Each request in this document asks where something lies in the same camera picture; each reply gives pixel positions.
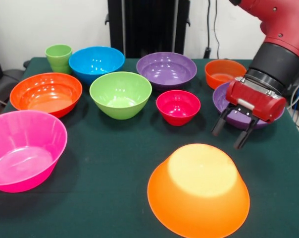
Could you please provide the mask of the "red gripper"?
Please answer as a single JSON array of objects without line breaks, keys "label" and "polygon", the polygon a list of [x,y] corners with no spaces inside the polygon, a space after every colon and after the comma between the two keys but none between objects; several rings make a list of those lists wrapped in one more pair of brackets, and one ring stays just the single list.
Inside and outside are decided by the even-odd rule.
[{"label": "red gripper", "polygon": [[229,105],[220,114],[217,122],[211,130],[217,136],[226,123],[227,116],[233,109],[242,112],[251,118],[246,128],[238,136],[234,143],[235,149],[241,149],[259,120],[267,123],[274,122],[285,109],[286,99],[274,91],[265,89],[245,78],[233,80],[229,83],[225,99]]}]

